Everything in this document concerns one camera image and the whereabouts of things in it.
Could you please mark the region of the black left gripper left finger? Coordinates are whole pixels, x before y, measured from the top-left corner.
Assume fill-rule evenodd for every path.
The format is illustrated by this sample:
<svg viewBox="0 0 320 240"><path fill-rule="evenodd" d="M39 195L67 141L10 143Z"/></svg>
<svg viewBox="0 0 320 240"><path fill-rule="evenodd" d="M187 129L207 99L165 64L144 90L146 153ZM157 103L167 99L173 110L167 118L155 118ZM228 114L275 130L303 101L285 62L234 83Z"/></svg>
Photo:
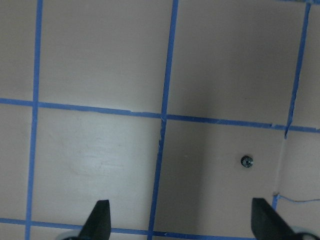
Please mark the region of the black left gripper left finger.
<svg viewBox="0 0 320 240"><path fill-rule="evenodd" d="M108 240L111 235L109 200L98 200L78 234L79 240Z"/></svg>

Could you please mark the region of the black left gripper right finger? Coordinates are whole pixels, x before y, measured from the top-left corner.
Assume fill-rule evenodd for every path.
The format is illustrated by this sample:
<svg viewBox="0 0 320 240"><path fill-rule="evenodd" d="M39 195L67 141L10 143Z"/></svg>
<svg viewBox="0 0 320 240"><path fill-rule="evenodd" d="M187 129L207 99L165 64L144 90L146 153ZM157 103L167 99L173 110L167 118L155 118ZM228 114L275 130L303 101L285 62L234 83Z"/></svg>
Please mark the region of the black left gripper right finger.
<svg viewBox="0 0 320 240"><path fill-rule="evenodd" d="M295 232L264 198L251 202L251 231L257 240L297 240Z"/></svg>

